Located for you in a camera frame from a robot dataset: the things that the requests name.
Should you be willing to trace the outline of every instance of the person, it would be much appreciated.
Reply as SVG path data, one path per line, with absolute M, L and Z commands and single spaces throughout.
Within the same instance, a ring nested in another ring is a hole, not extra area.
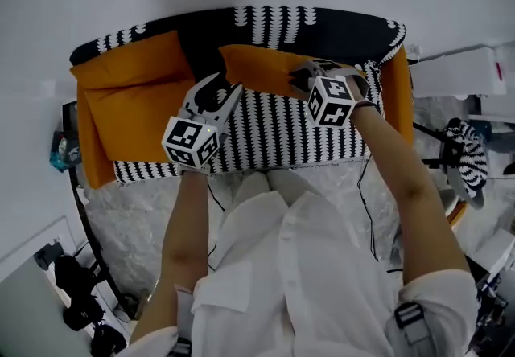
M 348 83 L 362 101 L 353 79 Z M 351 119 L 398 206 L 400 292 L 359 246 L 352 219 L 289 170 L 243 181 L 209 256 L 208 178 L 185 171 L 159 282 L 121 355 L 402 355 L 388 327 L 398 307 L 411 302 L 431 322 L 428 338 L 445 350 L 438 355 L 464 354 L 476 322 L 475 282 L 435 185 L 374 107 L 355 108 Z M 184 313 L 188 293 L 192 305 Z M 182 339 L 187 331 L 191 350 Z

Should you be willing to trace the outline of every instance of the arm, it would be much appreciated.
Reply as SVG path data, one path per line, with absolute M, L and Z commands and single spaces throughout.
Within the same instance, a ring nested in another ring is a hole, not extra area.
M 357 87 L 351 90 L 357 100 L 362 99 Z M 397 202 L 405 251 L 405 284 L 434 271 L 469 271 L 436 187 L 412 147 L 373 107 L 356 109 L 351 120 Z
M 208 178 L 185 171 L 164 236 L 161 276 L 130 341 L 177 324 L 174 285 L 191 291 L 208 271 Z

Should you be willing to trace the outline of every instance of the shirt pocket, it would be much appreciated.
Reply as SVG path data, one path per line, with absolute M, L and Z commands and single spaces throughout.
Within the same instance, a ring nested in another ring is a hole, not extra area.
M 250 260 L 220 267 L 200 279 L 195 287 L 194 314 L 201 306 L 217 306 L 244 313 L 249 307 L 252 263 Z

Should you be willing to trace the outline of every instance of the shirt sleeve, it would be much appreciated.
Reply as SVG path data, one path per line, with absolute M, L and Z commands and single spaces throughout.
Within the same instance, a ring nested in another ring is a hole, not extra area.
M 141 337 L 117 357 L 167 357 L 177 343 L 177 327 L 166 327 Z
M 401 302 L 417 302 L 431 313 L 446 335 L 448 349 L 464 355 L 476 328 L 476 295 L 472 275 L 453 269 L 413 280 L 401 289 L 399 298 Z

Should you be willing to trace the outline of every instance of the strap buckle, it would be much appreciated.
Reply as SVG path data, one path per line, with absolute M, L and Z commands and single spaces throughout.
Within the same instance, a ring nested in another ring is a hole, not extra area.
M 174 348 L 170 351 L 169 357 L 189 357 L 192 355 L 192 342 L 179 337 Z
M 424 318 L 424 310 L 420 304 L 416 302 L 401 304 L 395 310 L 395 321 L 404 332 L 406 341 L 410 346 L 424 340 L 432 342 L 429 326 Z

